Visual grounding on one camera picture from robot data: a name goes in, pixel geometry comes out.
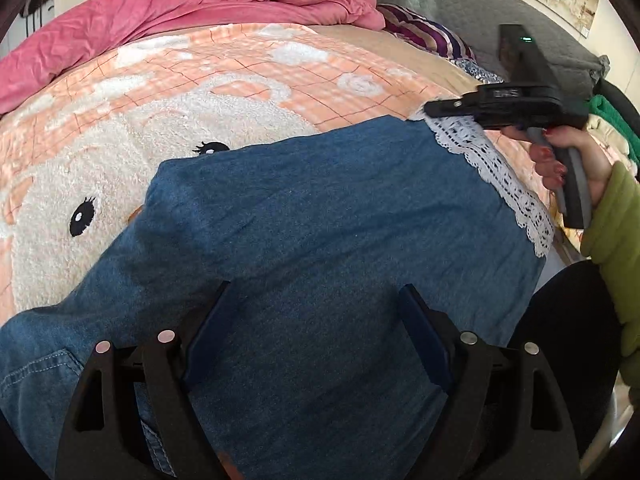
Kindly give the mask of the green sleeve right forearm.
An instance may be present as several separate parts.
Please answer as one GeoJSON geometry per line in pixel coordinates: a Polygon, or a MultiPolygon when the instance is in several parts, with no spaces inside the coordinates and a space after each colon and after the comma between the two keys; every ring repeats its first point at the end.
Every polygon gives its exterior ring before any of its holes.
{"type": "Polygon", "coordinates": [[[599,267],[612,297],[622,326],[620,374],[634,390],[639,388],[639,249],[639,182],[616,162],[580,251],[599,267]]]}

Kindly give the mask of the person's right hand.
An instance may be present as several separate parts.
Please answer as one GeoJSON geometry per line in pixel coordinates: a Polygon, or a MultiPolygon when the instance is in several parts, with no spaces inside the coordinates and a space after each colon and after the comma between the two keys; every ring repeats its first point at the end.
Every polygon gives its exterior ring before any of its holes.
{"type": "MultiPolygon", "coordinates": [[[[577,148],[582,156],[592,206],[597,207],[612,174],[612,164],[599,145],[585,131],[572,127],[558,127],[547,130],[544,138],[554,148],[577,148]]],[[[542,184],[550,191],[557,191],[564,185],[567,168],[555,157],[552,148],[532,144],[529,158],[535,164],[535,171],[542,177],[542,184]]]]}

